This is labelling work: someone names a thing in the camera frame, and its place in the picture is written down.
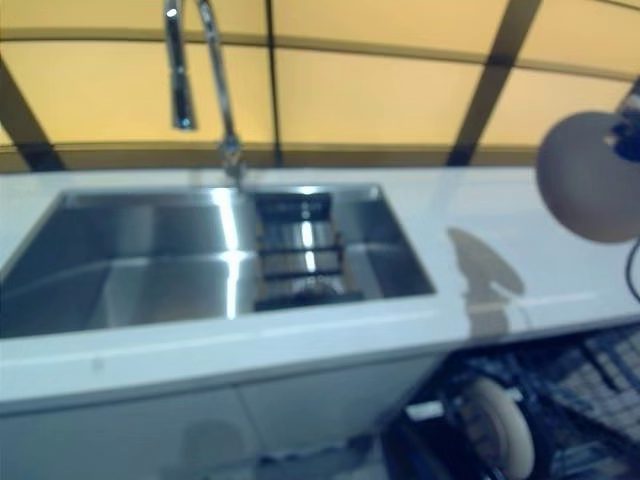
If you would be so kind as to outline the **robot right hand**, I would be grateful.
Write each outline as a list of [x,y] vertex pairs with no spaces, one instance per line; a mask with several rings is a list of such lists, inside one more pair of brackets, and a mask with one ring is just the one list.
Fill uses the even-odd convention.
[[616,108],[605,142],[619,157],[639,163],[639,78]]

